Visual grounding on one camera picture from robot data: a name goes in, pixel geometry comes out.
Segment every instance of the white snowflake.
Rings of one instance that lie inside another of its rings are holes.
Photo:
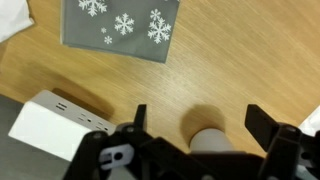
[[[155,9],[155,10],[151,11],[150,18],[155,21],[160,18],[160,15],[161,15],[161,12],[158,11],[158,9]]]
[[[152,21],[149,25],[151,28],[148,31],[148,36],[150,39],[154,39],[154,42],[157,44],[161,43],[162,40],[169,40],[169,31],[171,31],[171,26],[169,24],[165,24],[165,20],[160,18],[158,21]]]
[[[105,27],[101,28],[101,32],[104,34],[107,32],[107,29]]]
[[[115,21],[116,24],[114,25],[114,28],[117,31],[120,31],[120,34],[125,35],[133,32],[132,26],[134,25],[134,20],[132,18],[129,19],[129,15],[127,13],[124,13],[122,18],[117,16]]]
[[[97,12],[107,12],[107,5],[104,4],[105,0],[79,0],[79,7],[82,11],[88,9],[88,14],[92,17],[97,15]]]
[[[110,36],[104,37],[104,42],[107,44],[112,44],[112,37]]]

